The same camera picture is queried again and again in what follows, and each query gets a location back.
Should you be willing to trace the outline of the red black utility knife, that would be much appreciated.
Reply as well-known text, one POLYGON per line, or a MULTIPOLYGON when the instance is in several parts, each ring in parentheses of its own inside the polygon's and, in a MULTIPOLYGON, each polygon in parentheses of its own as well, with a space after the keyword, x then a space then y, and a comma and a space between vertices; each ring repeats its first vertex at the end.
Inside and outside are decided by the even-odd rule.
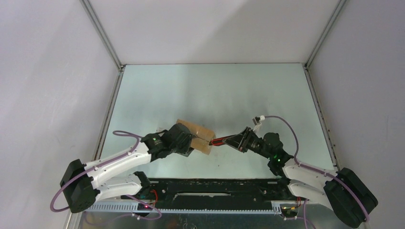
POLYGON ((233 137, 233 135, 223 136, 223 137, 212 139, 209 142, 209 145, 210 146, 223 146, 223 145, 225 145, 225 140, 230 138, 230 137, 233 137))

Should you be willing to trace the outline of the brown cardboard express box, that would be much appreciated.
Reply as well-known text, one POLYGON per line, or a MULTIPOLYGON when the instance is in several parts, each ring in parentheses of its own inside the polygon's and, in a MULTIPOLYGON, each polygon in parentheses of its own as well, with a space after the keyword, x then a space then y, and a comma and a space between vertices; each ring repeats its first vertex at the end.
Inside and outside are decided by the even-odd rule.
POLYGON ((186 126, 193 135, 191 148, 200 151, 205 155, 210 154, 212 149, 210 142, 216 138, 216 134, 213 130, 181 119, 178 119, 176 123, 186 126))

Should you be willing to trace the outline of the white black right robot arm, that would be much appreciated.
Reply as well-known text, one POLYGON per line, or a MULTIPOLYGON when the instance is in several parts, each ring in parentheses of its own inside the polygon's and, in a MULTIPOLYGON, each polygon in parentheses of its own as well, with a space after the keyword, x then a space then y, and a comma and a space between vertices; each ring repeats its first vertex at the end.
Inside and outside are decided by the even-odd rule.
POLYGON ((258 137, 247 127, 242 132, 224 137, 220 143, 240 152, 252 151, 268 159, 270 171, 286 181, 278 185, 283 199, 293 196, 314 201, 330 210, 345 225, 357 228, 379 202, 369 188, 350 169, 339 171, 311 167, 288 154, 279 134, 266 133, 258 137))

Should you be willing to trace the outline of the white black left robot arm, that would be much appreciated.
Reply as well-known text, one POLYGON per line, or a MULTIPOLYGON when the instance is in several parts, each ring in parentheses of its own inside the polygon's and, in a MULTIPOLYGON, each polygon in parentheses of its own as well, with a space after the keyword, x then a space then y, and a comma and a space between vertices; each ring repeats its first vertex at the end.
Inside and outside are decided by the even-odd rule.
POLYGON ((143 172, 134 172, 127 177, 119 175, 172 153, 188 156, 193 151, 192 140, 196 138, 196 134, 181 123, 143 137, 126 131, 113 133, 133 137, 136 142, 104 159, 86 163, 80 159, 70 162, 60 181, 61 188, 51 201, 51 211, 79 213, 100 200, 124 195, 147 198, 151 186, 143 172))

